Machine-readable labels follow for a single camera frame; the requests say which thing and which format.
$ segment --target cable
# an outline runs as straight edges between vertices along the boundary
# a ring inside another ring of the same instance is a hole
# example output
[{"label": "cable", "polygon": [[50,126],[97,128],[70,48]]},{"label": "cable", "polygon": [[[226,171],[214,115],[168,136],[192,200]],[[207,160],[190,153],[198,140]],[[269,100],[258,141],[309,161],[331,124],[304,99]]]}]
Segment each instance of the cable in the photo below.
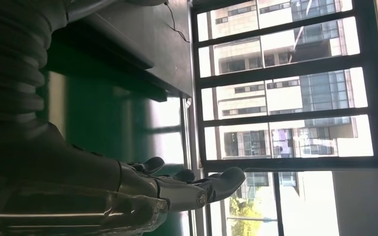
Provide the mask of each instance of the cable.
[{"label": "cable", "polygon": [[169,1],[166,1],[166,2],[164,3],[164,5],[166,5],[167,8],[169,8],[170,14],[172,15],[173,28],[170,27],[170,26],[169,26],[169,27],[170,27],[173,31],[177,32],[177,33],[180,35],[180,37],[182,37],[182,39],[183,39],[185,42],[190,43],[190,41],[188,41],[188,40],[186,39],[185,35],[184,35],[180,30],[177,30],[177,29],[176,29],[176,22],[175,22],[175,18],[174,18],[174,16],[173,16],[173,11],[172,11],[172,9],[171,9],[170,6],[169,6]]}]

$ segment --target green foliage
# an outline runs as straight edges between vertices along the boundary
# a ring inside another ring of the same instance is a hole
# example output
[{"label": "green foliage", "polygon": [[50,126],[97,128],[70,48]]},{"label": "green foliage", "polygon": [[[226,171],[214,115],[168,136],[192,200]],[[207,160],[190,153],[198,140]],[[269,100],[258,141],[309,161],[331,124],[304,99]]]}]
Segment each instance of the green foliage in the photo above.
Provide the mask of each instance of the green foliage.
[{"label": "green foliage", "polygon": [[[255,217],[261,218],[261,214],[254,210],[254,201],[240,201],[233,196],[230,197],[229,212],[231,216],[242,217]],[[260,227],[260,221],[253,220],[235,220],[231,225],[232,236],[255,236],[258,228]]]}]

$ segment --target white wall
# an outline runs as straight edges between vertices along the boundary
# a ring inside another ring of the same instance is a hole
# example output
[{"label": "white wall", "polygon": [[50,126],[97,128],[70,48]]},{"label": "white wall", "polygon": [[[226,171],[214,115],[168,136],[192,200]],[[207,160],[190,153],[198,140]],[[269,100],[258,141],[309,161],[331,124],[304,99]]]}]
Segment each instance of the white wall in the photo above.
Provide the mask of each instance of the white wall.
[{"label": "white wall", "polygon": [[378,171],[333,172],[340,236],[378,236]]}]

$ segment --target black wire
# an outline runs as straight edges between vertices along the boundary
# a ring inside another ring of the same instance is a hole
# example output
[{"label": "black wire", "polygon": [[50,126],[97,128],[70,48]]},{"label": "black wire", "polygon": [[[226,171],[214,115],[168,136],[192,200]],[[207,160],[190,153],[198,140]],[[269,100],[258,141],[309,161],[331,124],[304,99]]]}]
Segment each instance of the black wire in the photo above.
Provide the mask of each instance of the black wire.
[{"label": "black wire", "polygon": [[183,39],[185,42],[190,43],[190,41],[188,41],[188,40],[186,39],[185,35],[184,35],[181,31],[179,31],[179,30],[176,29],[176,22],[175,22],[175,18],[174,18],[174,16],[173,16],[172,9],[170,8],[170,6],[169,6],[168,4],[165,4],[165,5],[167,6],[167,8],[169,8],[170,14],[172,15],[173,28],[171,28],[171,27],[170,27],[170,28],[171,28],[173,31],[177,32],[177,33],[180,35],[180,37],[182,37],[182,39]]}]

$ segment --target building window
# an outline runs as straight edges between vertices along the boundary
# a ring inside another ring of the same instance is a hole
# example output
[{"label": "building window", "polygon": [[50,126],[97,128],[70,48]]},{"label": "building window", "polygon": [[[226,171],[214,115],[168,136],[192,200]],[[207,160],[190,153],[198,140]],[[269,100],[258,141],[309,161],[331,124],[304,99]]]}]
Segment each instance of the building window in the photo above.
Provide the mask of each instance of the building window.
[{"label": "building window", "polygon": [[234,115],[246,115],[246,114],[261,113],[261,112],[267,112],[267,109],[266,109],[265,106],[223,110],[222,115],[223,116],[234,116]]},{"label": "building window", "polygon": [[335,71],[300,76],[305,112],[348,108],[345,72]]},{"label": "building window", "polygon": [[283,82],[275,82],[275,83],[268,83],[267,89],[280,89],[292,86],[298,86],[299,80],[290,80],[290,81],[283,81]]},{"label": "building window", "polygon": [[265,156],[266,140],[263,130],[242,132],[244,156]]},{"label": "building window", "polygon": [[224,148],[226,156],[238,156],[237,133],[224,133]]},{"label": "building window", "polygon": [[300,21],[336,12],[333,0],[313,0],[309,9],[308,4],[309,0],[302,0],[300,2],[296,0],[296,3],[292,4],[291,11],[293,21]]},{"label": "building window", "polygon": [[266,66],[273,66],[273,65],[275,65],[275,55],[274,54],[265,55],[264,56],[264,64]]},{"label": "building window", "polygon": [[269,186],[269,174],[267,172],[247,172],[246,183],[248,187]]},{"label": "building window", "polygon": [[244,59],[221,62],[221,74],[246,70]]},{"label": "building window", "polygon": [[216,25],[226,23],[226,22],[228,22],[228,17],[222,17],[222,18],[215,19]]},{"label": "building window", "polygon": [[257,69],[261,68],[261,57],[249,58],[249,69]]},{"label": "building window", "polygon": [[277,4],[277,5],[273,5],[273,6],[260,8],[260,14],[264,14],[264,13],[268,13],[268,12],[272,12],[272,11],[277,11],[277,10],[282,10],[282,9],[285,9],[285,8],[290,8],[290,2],[285,2],[285,3],[282,3],[282,4]]},{"label": "building window", "polygon": [[298,44],[318,42],[324,39],[338,38],[338,24],[336,21],[324,22],[318,25],[305,26],[293,30],[295,38],[298,38]]},{"label": "building window", "polygon": [[243,13],[247,13],[247,12],[255,11],[255,10],[256,10],[255,5],[242,7],[242,8],[228,11],[228,16],[235,16],[235,15],[239,15],[239,14],[243,14]]},{"label": "building window", "polygon": [[278,110],[278,111],[270,111],[270,115],[280,115],[280,114],[292,114],[292,113],[299,113],[303,112],[301,108],[298,109],[287,109],[287,110]]},{"label": "building window", "polygon": [[224,148],[227,157],[264,156],[266,140],[264,130],[224,133]]},{"label": "building window", "polygon": [[272,130],[273,156],[281,158],[295,157],[291,129]]},{"label": "building window", "polygon": [[281,186],[295,187],[297,185],[296,173],[295,172],[281,172],[281,173],[279,173],[279,184]]},{"label": "building window", "polygon": [[234,89],[235,93],[254,92],[264,90],[264,85],[251,85],[245,87],[238,87]]},{"label": "building window", "polygon": [[301,152],[303,154],[333,154],[328,127],[301,128],[299,129],[299,137],[304,139],[301,142]]},{"label": "building window", "polygon": [[289,53],[279,53],[279,65],[289,63]]}]

